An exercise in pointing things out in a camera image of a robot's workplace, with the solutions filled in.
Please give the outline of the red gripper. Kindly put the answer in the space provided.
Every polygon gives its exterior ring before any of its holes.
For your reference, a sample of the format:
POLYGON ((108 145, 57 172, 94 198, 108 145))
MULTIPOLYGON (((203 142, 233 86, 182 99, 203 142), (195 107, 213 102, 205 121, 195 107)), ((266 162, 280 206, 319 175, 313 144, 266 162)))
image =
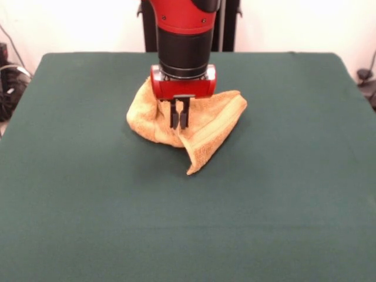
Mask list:
MULTIPOLYGON (((196 79, 173 79, 165 75, 159 65, 152 65, 150 80, 154 96, 158 100, 170 100, 170 127, 176 129, 179 124, 179 113, 176 110, 176 99, 209 98, 214 94, 217 73, 213 64, 209 64, 206 73, 196 79)), ((189 126, 190 99, 182 99, 183 109, 180 112, 180 128, 189 126)))

